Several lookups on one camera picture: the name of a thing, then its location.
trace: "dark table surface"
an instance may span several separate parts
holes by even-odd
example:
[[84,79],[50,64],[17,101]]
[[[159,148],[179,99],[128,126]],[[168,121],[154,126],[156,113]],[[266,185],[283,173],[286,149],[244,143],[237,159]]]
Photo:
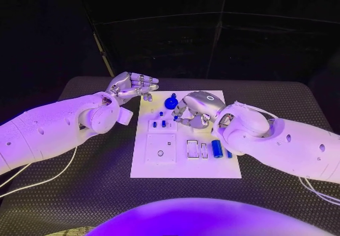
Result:
[[[74,77],[58,100],[105,90],[109,77]],[[250,104],[277,117],[329,130],[305,85],[293,82],[159,79],[159,90],[223,90],[224,103]],[[71,165],[48,183],[12,193],[0,207],[0,235],[46,235],[96,226],[141,204],[171,198],[217,198],[280,212],[340,235],[340,207],[321,200],[298,178],[239,157],[241,179],[129,178],[139,98],[123,107],[133,112],[128,126],[92,137],[77,148]],[[9,189],[51,178],[73,151],[34,163]],[[340,197],[337,184],[311,181],[315,189]]]

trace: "blue object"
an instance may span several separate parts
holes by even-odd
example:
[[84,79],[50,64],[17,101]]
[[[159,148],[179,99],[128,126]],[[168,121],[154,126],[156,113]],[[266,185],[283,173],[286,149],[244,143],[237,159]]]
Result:
[[178,104],[178,101],[175,99],[175,93],[171,94],[171,97],[165,99],[164,106],[168,110],[172,110]]
[[218,140],[211,141],[211,152],[213,152],[213,157],[214,158],[223,157],[221,145],[220,145]]
[[231,158],[231,153],[226,150],[227,158]]

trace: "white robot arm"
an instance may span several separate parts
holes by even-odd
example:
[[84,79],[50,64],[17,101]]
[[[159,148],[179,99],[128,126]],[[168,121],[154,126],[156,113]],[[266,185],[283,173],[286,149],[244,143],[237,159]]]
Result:
[[119,107],[158,88],[156,79],[123,72],[97,92],[25,111],[0,126],[0,175],[15,167],[46,160],[103,134],[115,122],[128,125],[132,112]]
[[[185,109],[194,115],[182,119]],[[172,111],[174,120],[192,128],[213,123],[211,134],[236,155],[249,154],[262,164],[298,177],[340,183],[340,136],[308,124],[280,119],[239,102],[224,106],[207,92],[190,93]]]

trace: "white board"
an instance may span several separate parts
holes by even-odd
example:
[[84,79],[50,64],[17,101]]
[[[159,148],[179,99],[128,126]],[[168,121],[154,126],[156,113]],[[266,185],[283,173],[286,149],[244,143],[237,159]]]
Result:
[[[240,178],[237,156],[213,157],[210,123],[205,129],[192,129],[172,121],[172,110],[165,109],[164,100],[175,93],[179,101],[192,91],[154,91],[152,102],[141,98],[135,131],[131,178]],[[221,91],[207,91],[224,101]],[[185,110],[181,118],[191,118]],[[187,140],[197,140],[198,158],[187,158]],[[207,147],[207,158],[201,158],[201,144]]]

